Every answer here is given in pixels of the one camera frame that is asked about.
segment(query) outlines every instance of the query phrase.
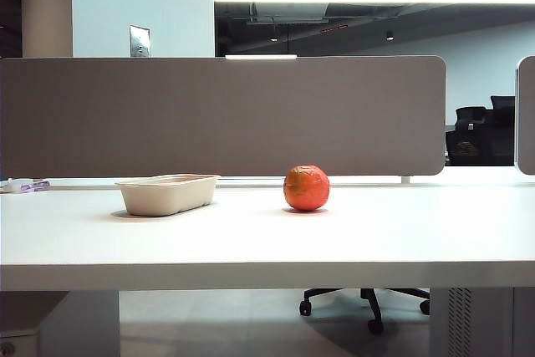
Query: light switch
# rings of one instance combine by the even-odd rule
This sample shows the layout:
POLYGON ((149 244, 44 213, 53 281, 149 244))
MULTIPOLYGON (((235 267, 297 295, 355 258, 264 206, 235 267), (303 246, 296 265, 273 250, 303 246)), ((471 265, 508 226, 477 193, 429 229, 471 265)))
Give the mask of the light switch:
POLYGON ((130 57, 150 57, 150 30, 130 25, 130 57))

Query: paper tray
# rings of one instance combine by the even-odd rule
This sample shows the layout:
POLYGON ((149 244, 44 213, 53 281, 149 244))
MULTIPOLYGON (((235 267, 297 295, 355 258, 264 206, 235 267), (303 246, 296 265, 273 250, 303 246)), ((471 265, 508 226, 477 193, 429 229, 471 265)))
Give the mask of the paper tray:
POLYGON ((218 175, 166 175, 120 181, 131 215, 162 217, 211 203, 218 175))

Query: chair base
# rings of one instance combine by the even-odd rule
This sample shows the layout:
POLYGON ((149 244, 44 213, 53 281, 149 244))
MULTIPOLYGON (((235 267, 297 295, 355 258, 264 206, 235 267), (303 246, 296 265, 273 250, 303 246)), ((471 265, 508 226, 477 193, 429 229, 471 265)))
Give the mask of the chair base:
MULTIPOLYGON (((312 313, 312 303, 310 303, 309 300, 311 297, 319 296, 320 294, 336 292, 337 290, 341 290, 341 288, 311 288, 305 291, 303 301, 299 305, 299 313, 308 317, 312 313)), ((420 311, 425 315, 429 315, 429 292, 419 290, 418 288, 389 288, 389 290, 424 298, 425 300, 420 303, 420 311)), ((360 297, 364 300, 368 300, 369 306, 374 313, 374 319, 368 321, 368 330, 372 334, 382 334, 385 330, 385 327, 383 325, 379 303, 377 303, 377 297, 375 297, 375 291, 372 288, 362 288, 360 289, 360 297)))

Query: purple object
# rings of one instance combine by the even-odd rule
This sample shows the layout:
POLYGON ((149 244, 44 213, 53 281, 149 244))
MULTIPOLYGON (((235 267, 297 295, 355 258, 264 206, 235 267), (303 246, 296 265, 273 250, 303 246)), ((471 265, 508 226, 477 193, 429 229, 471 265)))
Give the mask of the purple object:
POLYGON ((31 184, 20 186, 20 191, 42 191, 50 187, 49 181, 36 181, 31 184))

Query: vent grille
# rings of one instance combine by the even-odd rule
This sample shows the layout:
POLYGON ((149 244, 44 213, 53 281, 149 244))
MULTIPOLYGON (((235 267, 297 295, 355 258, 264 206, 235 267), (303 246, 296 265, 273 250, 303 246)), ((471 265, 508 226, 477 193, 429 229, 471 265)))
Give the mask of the vent grille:
POLYGON ((448 294, 448 357, 470 357, 471 290, 451 288, 448 294))

